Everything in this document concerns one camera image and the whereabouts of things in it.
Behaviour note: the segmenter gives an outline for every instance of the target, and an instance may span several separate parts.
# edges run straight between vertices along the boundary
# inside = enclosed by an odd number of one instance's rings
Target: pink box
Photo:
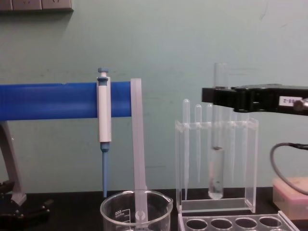
[[[288,180],[308,191],[308,177],[294,177]],[[273,201],[290,220],[308,219],[308,196],[295,191],[281,179],[275,179],[273,182]]]

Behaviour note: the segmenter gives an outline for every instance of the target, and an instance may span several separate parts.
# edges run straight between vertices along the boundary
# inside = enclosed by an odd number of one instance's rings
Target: sticker
[[[292,96],[280,96],[279,97],[279,106],[293,107],[294,103],[298,100],[302,100],[301,97],[292,97]]]

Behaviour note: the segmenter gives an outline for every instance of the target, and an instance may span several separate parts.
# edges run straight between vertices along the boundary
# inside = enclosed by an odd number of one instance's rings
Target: electrical outlet
[[[42,8],[44,10],[72,10],[72,2],[71,0],[42,0]]]
[[[12,0],[0,0],[0,11],[12,11]]]
[[[34,11],[41,9],[41,0],[13,0],[14,11]]]

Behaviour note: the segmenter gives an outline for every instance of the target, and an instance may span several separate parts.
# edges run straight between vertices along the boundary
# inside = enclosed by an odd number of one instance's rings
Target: black table
[[[171,213],[171,230],[178,230],[178,212],[175,205],[175,190],[158,190],[159,192],[173,198],[174,207]],[[225,195],[234,196],[236,190],[228,189]],[[103,219],[100,214],[102,203],[102,192],[70,192],[70,193],[38,193],[28,194],[27,201],[23,207],[42,205],[48,199],[54,200],[48,224],[30,228],[27,231],[101,231],[103,230]],[[257,189],[257,214],[275,214],[278,209],[272,202],[272,188]],[[247,211],[228,212],[228,215],[246,215]],[[219,216],[224,213],[211,213]],[[301,231],[308,231],[308,221],[295,221],[295,225]]]

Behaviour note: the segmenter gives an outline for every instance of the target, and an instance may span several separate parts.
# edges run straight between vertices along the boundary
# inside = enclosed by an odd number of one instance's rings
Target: glass beaker
[[[169,231],[173,200],[151,190],[125,191],[103,201],[104,231]]]

